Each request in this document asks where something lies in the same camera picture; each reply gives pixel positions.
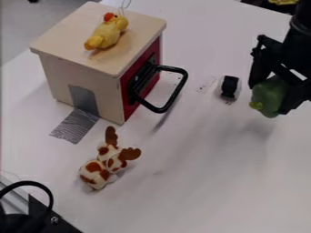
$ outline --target brown and white plush toy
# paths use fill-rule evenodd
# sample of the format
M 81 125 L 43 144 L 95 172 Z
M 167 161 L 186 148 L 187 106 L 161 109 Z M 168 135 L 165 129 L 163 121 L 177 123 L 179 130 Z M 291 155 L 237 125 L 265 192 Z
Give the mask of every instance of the brown and white plush toy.
M 122 149 L 117 146 L 118 136 L 113 127 L 105 131 L 105 142 L 99 144 L 97 160 L 90 160 L 80 168 L 80 178 L 94 188 L 101 189 L 106 184 L 115 182 L 115 173 L 128 167 L 128 160 L 140 157 L 140 149 Z

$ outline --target stuffed animal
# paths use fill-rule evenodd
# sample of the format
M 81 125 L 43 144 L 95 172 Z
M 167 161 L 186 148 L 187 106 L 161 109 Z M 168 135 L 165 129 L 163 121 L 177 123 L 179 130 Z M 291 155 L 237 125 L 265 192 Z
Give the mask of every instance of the stuffed animal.
M 117 146 L 118 136 L 113 127 L 105 131 L 105 142 L 97 148 L 97 159 L 88 161 L 79 170 L 80 178 L 91 188 L 101 189 L 117 180 L 115 173 L 128 167 L 128 160 L 140 157 L 140 149 L 122 149 Z
M 128 20 L 122 15 L 107 13 L 104 16 L 104 22 L 100 24 L 94 33 L 85 42 L 86 50 L 96 48 L 108 48 L 119 41 L 121 32 L 128 26 Z

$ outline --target plush antler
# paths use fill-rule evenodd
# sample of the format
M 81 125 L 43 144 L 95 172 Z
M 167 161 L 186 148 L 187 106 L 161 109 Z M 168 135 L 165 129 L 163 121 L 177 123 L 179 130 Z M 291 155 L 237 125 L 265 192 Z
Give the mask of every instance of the plush antler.
M 108 127 L 105 131 L 105 142 L 108 145 L 113 145 L 116 147 L 117 145 L 117 134 L 115 133 L 115 129 L 113 127 Z
M 140 149 L 132 149 L 131 147 L 128 149 L 123 149 L 119 155 L 119 159 L 121 161 L 126 161 L 126 160 L 135 160 L 138 157 L 140 157 L 140 155 L 142 154 Z

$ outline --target black handle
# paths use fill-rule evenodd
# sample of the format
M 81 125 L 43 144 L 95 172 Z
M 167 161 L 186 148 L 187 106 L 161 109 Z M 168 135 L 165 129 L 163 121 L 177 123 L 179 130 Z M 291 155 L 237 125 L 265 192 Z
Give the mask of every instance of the black handle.
M 173 72 L 173 73 L 178 73 L 178 74 L 183 75 L 182 79 L 180 80 L 180 82 L 177 85 L 176 89 L 174 90 L 173 94 L 169 97 L 169 99 L 167 100 L 167 102 L 164 106 L 162 106 L 162 107 L 153 106 L 152 104 L 150 104 L 149 102 L 144 100 L 139 95 L 139 90 L 141 89 L 140 85 L 136 86 L 136 88 L 133 88 L 131 90 L 131 94 L 130 94 L 132 99 L 134 99 L 138 103 L 142 104 L 143 106 L 145 106 L 149 110 L 151 110 L 155 113 L 158 113 L 158 114 L 165 113 L 168 110 L 168 108 L 173 105 L 173 103 L 176 100 L 176 98 L 178 97 L 180 91 L 184 87 L 186 80 L 188 79 L 188 73 L 184 69 L 178 68 L 178 67 L 172 67 L 172 66 L 154 66 L 152 76 L 154 76 L 156 73 L 159 73 L 160 71 L 168 71 L 168 72 Z

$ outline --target table surface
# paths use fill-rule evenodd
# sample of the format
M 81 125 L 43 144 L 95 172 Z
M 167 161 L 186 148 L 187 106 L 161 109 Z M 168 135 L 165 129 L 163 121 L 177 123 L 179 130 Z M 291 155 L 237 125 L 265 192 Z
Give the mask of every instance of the table surface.
M 38 57 L 25 51 L 2 69 L 3 169 L 48 185 L 55 211 L 88 233 L 309 232 L 311 105 L 267 119 L 248 107 L 246 85 L 256 36 L 281 41 L 290 16 L 232 0 L 135 0 L 130 9 L 167 21 L 164 64 L 189 73 L 172 111 L 141 106 L 117 127 L 123 147 L 143 151 L 136 167 L 85 191 L 77 170 L 111 123 L 98 121 L 77 145 L 50 137 L 72 107 L 54 101 Z M 243 80 L 231 106 L 214 94 L 223 75 Z M 159 82 L 148 99 L 164 89 Z

